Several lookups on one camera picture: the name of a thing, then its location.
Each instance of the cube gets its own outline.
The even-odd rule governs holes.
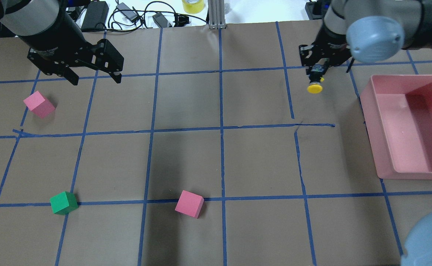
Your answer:
[[[75,195],[64,191],[50,198],[50,205],[54,214],[66,215],[69,212],[78,209]]]
[[[202,196],[183,190],[175,210],[198,219],[204,201],[205,199]]]
[[[40,92],[36,91],[24,100],[27,108],[40,118],[44,118],[55,110],[54,105]]]

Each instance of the yellow button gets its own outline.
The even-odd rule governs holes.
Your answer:
[[[308,92],[309,93],[320,93],[323,90],[323,86],[321,86],[320,84],[311,84],[308,86]]]

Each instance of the metal post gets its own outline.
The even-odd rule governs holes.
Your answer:
[[[209,28],[226,28],[224,18],[224,0],[208,0]]]

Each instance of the black device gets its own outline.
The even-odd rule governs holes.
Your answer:
[[[164,16],[164,14],[162,13],[157,13],[155,15],[152,16],[152,18],[154,19],[154,22],[160,27],[160,28],[169,28],[172,27],[172,25],[170,25],[170,22],[168,22],[167,18]]]
[[[183,27],[187,24],[189,24],[189,17],[187,15],[183,14],[174,14],[175,17],[175,27]]]
[[[331,0],[318,0],[315,2],[307,2],[305,4],[305,11],[310,20],[322,20],[324,15],[329,9]]]
[[[136,22],[140,18],[140,16],[134,11],[130,11],[130,8],[124,3],[117,5],[116,9],[119,10],[132,23]]]
[[[109,7],[105,1],[93,1],[88,5],[81,29],[103,29]]]

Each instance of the pink cube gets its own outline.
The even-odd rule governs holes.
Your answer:
[[[40,92],[36,91],[24,100],[27,108],[40,118],[44,118],[55,110],[54,105]]]
[[[202,196],[183,190],[175,210],[198,219],[204,201],[205,199]]]

